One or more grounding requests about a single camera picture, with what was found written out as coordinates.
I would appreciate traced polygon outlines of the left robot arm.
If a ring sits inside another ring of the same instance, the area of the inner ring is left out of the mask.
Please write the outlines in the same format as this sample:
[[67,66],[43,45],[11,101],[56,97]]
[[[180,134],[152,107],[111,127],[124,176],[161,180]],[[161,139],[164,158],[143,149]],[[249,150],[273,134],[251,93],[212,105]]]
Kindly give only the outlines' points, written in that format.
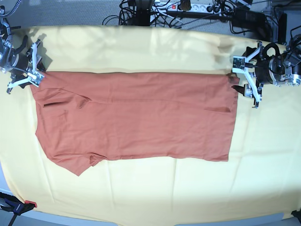
[[232,69],[248,71],[255,78],[257,93],[265,84],[279,86],[287,84],[299,86],[301,84],[301,35],[293,36],[293,31],[299,29],[297,26],[290,30],[290,41],[285,51],[280,53],[277,44],[270,43],[266,46],[258,41],[257,48],[247,47],[241,57],[233,57]]

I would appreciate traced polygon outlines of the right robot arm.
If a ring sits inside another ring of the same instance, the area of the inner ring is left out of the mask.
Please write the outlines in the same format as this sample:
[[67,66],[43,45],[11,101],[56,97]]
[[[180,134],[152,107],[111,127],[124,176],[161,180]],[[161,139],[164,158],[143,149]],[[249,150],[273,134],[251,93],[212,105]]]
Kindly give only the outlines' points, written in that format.
[[0,70],[11,73],[11,82],[8,83],[7,93],[10,94],[16,86],[25,88],[27,85],[38,87],[44,78],[46,68],[42,63],[42,56],[38,55],[40,39],[32,43],[30,48],[23,53],[28,41],[28,36],[23,37],[18,48],[13,47],[12,30],[20,27],[11,27],[8,17],[13,15],[22,4],[20,0],[0,5]]

